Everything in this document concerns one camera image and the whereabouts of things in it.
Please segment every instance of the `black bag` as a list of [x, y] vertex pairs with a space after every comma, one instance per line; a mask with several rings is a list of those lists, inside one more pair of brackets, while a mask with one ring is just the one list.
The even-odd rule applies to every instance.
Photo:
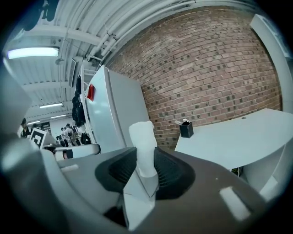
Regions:
[[75, 107], [72, 108], [72, 119], [76, 122], [78, 121], [77, 117], [77, 109]]
[[91, 144], [91, 139], [86, 133], [81, 134], [81, 143], [82, 144]]
[[77, 107], [77, 117], [78, 117], [78, 122], [82, 122], [83, 124], [86, 122], [86, 118], [84, 117], [83, 106], [81, 102], [78, 104], [78, 107]]
[[78, 93], [78, 90], [75, 90], [75, 92], [74, 92], [74, 96], [75, 96], [75, 97], [79, 97], [79, 96], [80, 96], [80, 94]]
[[81, 76], [79, 75], [76, 80], [76, 92], [81, 94]]
[[75, 97], [72, 99], [72, 104], [73, 104], [73, 107], [75, 107], [75, 108], [78, 107], [79, 100], [78, 100], [78, 97], [77, 97], [77, 96], [75, 96]]

